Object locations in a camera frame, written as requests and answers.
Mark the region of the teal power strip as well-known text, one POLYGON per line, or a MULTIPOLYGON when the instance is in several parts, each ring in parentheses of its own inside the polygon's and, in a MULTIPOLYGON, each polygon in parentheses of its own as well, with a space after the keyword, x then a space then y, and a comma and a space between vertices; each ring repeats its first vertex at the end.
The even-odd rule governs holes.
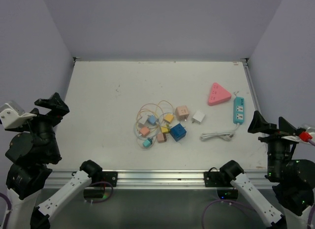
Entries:
POLYGON ((236 97, 233 101, 233 123, 242 125, 245 120, 245 100, 242 97, 236 97))

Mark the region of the pink triangular power strip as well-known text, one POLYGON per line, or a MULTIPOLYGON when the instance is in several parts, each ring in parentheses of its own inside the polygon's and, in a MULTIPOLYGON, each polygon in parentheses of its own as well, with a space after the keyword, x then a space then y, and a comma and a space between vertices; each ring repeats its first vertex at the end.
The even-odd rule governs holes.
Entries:
POLYGON ((213 83, 210 89, 210 94, 208 98, 208 105, 214 106, 231 99, 232 95, 229 91, 227 91, 224 87, 222 87, 219 83, 213 83))

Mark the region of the white usb charger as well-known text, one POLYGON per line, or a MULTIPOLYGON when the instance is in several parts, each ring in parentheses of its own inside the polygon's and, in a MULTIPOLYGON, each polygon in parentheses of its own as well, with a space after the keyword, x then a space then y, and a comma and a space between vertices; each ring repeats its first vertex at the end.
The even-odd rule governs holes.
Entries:
POLYGON ((201 124, 205 118, 205 114, 201 111, 196 111, 195 114, 192 117, 193 123, 201 124))

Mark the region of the blue cube socket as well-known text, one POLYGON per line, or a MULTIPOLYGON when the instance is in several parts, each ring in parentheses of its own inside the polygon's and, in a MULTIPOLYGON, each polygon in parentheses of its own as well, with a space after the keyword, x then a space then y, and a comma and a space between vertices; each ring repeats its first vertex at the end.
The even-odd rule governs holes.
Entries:
POLYGON ((177 124, 170 129, 170 135, 173 137, 173 139, 176 142, 184 138, 186 134, 187 134, 187 131, 181 124, 177 124))

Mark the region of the light blue charger plug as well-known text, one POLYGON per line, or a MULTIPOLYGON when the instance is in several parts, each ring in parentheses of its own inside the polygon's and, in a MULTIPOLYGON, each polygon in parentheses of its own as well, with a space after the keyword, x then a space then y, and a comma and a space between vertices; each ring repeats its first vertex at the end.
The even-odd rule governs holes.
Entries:
POLYGON ((150 115, 147 121, 150 125, 155 126, 157 124, 158 119, 155 115, 150 115))

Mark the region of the teal usb charger plug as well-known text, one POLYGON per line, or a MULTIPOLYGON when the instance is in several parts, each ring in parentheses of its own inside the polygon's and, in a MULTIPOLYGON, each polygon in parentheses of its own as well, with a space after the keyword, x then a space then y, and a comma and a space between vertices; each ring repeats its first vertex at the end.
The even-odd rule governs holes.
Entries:
POLYGON ((153 138, 147 138, 144 142, 143 142, 143 147, 144 148, 150 148, 153 144, 153 138))

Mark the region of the yellow usb charger plug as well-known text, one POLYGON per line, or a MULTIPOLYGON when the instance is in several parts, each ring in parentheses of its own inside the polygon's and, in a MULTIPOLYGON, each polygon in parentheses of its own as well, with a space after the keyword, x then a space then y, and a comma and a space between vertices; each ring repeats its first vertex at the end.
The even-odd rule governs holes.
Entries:
POLYGON ((161 129, 162 134, 168 134, 170 133, 171 127, 169 125, 164 125, 164 126, 161 126, 160 129, 161 129))

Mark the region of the beige usb charger plug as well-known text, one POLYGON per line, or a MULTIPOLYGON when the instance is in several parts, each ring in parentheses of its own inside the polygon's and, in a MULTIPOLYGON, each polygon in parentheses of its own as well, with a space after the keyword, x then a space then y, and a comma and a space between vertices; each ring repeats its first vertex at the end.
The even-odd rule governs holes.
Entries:
POLYGON ((169 139, 169 136, 166 133, 157 134, 157 142, 165 143, 169 139))

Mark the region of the orange-pink charger plug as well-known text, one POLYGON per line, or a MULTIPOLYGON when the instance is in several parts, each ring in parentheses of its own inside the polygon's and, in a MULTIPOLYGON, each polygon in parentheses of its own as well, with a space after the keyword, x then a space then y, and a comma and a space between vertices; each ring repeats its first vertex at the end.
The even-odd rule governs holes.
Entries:
POLYGON ((139 130, 139 135, 141 137, 147 137, 149 134, 150 134, 150 129, 148 127, 142 127, 140 130, 139 130))

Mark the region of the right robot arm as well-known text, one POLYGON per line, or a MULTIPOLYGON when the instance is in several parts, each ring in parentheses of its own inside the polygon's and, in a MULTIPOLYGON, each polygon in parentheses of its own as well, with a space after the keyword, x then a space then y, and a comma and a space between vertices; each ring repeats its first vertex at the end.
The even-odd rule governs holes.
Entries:
POLYGON ((314 145, 315 134, 296 128, 285 118, 268 123, 259 111, 253 113, 249 133, 263 133, 258 140, 267 144, 267 174, 283 212, 277 210, 251 183, 241 166, 230 160, 219 170, 219 180, 233 186, 250 203, 268 229, 313 229, 315 214, 315 163, 293 159, 298 143, 314 145))

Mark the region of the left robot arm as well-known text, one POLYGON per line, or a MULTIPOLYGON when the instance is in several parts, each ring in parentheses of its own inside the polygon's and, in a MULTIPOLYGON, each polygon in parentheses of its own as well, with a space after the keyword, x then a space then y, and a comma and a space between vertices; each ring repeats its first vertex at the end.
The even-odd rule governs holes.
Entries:
POLYGON ((16 102, 0 108, 0 123, 5 131, 16 132, 5 156, 12 162, 6 179, 7 194, 2 229, 48 229, 53 217, 85 187, 97 186, 102 168, 92 160, 83 162, 75 175, 52 197, 40 205, 36 200, 52 173, 48 164, 62 159, 54 127, 69 113, 59 93, 35 101, 25 112, 16 102))

